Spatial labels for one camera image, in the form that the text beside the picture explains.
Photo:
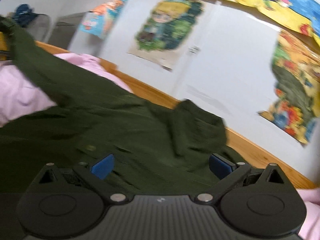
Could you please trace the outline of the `blue clothes pile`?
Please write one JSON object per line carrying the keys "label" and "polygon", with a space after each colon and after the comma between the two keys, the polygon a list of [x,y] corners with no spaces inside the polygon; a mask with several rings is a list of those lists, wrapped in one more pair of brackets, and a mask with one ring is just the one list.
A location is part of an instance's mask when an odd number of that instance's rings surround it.
{"label": "blue clothes pile", "polygon": [[12,17],[12,19],[22,28],[27,27],[38,14],[33,12],[33,9],[28,4],[20,4]]}

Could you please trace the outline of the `anime girl green poster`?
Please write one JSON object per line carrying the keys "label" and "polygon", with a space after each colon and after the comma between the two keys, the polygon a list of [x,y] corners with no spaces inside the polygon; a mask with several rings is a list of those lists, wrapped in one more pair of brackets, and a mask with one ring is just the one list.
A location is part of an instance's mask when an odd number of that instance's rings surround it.
{"label": "anime girl green poster", "polygon": [[204,12],[204,3],[192,0],[160,0],[128,53],[172,69],[187,49],[187,40]]}

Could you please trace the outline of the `orange blue anime poster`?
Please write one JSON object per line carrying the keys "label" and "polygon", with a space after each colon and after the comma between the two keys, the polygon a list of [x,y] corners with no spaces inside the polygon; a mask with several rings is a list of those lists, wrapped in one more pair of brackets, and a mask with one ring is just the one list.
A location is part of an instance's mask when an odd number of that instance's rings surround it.
{"label": "orange blue anime poster", "polygon": [[104,40],[119,17],[127,0],[111,0],[88,11],[79,30]]}

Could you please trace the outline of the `grey cabinet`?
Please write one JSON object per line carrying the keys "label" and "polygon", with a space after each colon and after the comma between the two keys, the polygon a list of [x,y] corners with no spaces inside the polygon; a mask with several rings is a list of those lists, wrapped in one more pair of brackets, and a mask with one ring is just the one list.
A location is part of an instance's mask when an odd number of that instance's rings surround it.
{"label": "grey cabinet", "polygon": [[58,18],[47,43],[62,49],[69,49],[86,14],[85,11]]}

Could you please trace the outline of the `colourful floral dragon poster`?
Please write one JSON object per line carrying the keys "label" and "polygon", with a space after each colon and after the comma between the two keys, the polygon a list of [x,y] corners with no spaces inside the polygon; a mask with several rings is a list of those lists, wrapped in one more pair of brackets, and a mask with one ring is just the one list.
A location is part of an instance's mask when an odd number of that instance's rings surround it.
{"label": "colourful floral dragon poster", "polygon": [[307,145],[319,119],[319,54],[281,30],[271,70],[277,100],[258,114]]}

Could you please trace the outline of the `yellow blue wall poster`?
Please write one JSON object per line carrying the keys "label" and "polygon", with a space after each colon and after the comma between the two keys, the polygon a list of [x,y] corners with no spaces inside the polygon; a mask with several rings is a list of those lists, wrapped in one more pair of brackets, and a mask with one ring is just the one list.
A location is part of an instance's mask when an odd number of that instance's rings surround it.
{"label": "yellow blue wall poster", "polygon": [[315,0],[225,0],[257,9],[287,29],[319,43],[319,3]]}

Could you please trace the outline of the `pink bed sheet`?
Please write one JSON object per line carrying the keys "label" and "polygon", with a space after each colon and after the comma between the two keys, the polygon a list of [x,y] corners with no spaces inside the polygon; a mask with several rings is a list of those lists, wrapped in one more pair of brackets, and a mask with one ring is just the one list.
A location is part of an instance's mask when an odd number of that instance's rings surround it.
{"label": "pink bed sheet", "polygon": [[[107,72],[101,59],[88,54],[62,53],[56,57],[114,82],[128,92],[131,88],[120,78]],[[11,63],[1,62],[1,127],[24,115],[43,111],[56,103]]]}

